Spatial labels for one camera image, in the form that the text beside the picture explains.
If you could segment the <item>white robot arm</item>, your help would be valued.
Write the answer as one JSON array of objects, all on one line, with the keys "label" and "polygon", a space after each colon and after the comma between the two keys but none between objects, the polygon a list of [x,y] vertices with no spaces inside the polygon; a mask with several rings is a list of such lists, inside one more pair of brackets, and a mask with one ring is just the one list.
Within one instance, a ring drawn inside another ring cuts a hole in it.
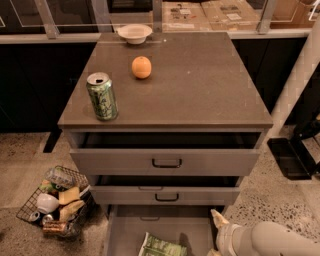
[{"label": "white robot arm", "polygon": [[[273,127],[268,137],[277,135],[320,62],[320,18],[317,18],[285,86],[272,111]],[[270,221],[252,228],[230,223],[215,209],[212,219],[218,229],[216,244],[207,256],[319,256],[320,244]]]}]

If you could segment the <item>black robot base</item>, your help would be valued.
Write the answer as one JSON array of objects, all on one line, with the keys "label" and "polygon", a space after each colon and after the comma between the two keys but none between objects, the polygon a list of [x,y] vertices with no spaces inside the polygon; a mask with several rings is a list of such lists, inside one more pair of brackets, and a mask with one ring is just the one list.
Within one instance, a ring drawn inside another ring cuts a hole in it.
[{"label": "black robot base", "polygon": [[320,113],[296,126],[290,139],[271,138],[267,145],[284,177],[320,178]]}]

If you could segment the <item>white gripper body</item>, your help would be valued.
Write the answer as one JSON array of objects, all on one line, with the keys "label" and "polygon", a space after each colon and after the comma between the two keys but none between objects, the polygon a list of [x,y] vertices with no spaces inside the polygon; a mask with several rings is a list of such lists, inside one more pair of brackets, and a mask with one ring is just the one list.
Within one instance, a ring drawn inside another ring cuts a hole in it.
[{"label": "white gripper body", "polygon": [[238,228],[237,224],[224,224],[218,228],[216,245],[222,256],[238,256],[233,246],[233,235]]}]

